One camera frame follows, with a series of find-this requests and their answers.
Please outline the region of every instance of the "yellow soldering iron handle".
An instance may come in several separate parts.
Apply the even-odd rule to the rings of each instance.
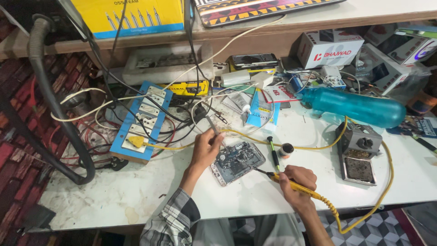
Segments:
[[[275,172],[274,172],[274,176],[270,176],[270,179],[272,181],[276,182],[276,183],[279,183],[279,175],[277,173],[275,173]],[[312,190],[310,190],[310,189],[308,189],[306,187],[303,187],[300,184],[297,184],[297,183],[295,183],[295,182],[293,182],[291,180],[290,180],[290,186],[291,186],[291,188],[293,190],[305,193],[305,194],[313,197],[314,199],[318,199],[318,200],[321,199],[321,196],[317,192],[312,191]]]

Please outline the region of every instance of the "green screwdriver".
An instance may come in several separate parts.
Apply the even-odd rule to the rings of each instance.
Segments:
[[[274,164],[276,165],[277,171],[278,171],[278,173],[279,173],[279,160],[278,160],[278,158],[277,158],[276,151],[274,150],[274,146],[273,146],[273,137],[272,137],[272,136],[267,137],[267,140],[269,141],[269,143],[270,143],[270,147],[272,148],[273,161],[274,161]]]

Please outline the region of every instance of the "white workbench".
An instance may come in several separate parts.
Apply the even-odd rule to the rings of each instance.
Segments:
[[[292,143],[294,146],[321,147],[335,139],[334,130],[343,117],[324,114],[321,119],[311,116],[311,110],[304,109],[299,102],[292,102],[291,109],[279,113],[279,127],[274,133],[260,130],[252,135],[266,139],[272,135],[275,143]],[[223,112],[230,123],[225,126],[212,117],[221,128],[248,132],[242,128],[239,116],[214,101],[213,107]],[[207,120],[199,124],[208,128]],[[187,129],[178,132],[183,136]],[[198,133],[194,130],[189,137],[174,146],[186,145]],[[395,177],[393,185],[383,204],[411,203],[437,200],[437,157],[414,141],[411,137],[382,134],[393,155]],[[244,138],[228,138],[229,144],[250,141]],[[427,139],[437,145],[437,140]],[[257,144],[267,161],[261,166],[273,171],[271,154],[267,145]],[[341,179],[336,146],[321,151],[295,150],[287,160],[280,160],[281,169],[286,165],[309,168],[317,175],[317,192],[327,197],[336,208],[372,206],[379,198],[388,181],[388,161],[383,155],[372,159],[378,185],[375,187],[355,184]],[[147,165],[129,163],[119,172],[97,170],[92,182],[77,186],[62,174],[53,174],[39,204],[56,212],[50,223],[53,230],[96,228],[129,224],[144,224],[159,213],[172,193],[179,186],[183,171],[188,166],[193,148],[181,151],[165,150]],[[202,219],[251,216],[292,212],[283,199],[278,184],[265,175],[251,171],[227,187],[221,187],[207,168],[200,177],[194,192]],[[327,209],[315,201],[318,210]]]

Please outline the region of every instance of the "person's right hand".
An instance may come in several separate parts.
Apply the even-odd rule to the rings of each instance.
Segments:
[[[296,183],[315,191],[317,176],[310,169],[293,165],[287,165],[285,171],[279,174],[279,184],[284,192],[284,197],[296,212],[302,213],[307,209],[315,209],[311,197],[293,190],[290,187],[289,179],[294,179]]]

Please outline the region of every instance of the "plaid shirt sleeve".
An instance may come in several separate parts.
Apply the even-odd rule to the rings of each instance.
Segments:
[[[190,228],[200,219],[193,199],[178,188],[160,214],[147,223],[140,238],[140,246],[191,245]]]

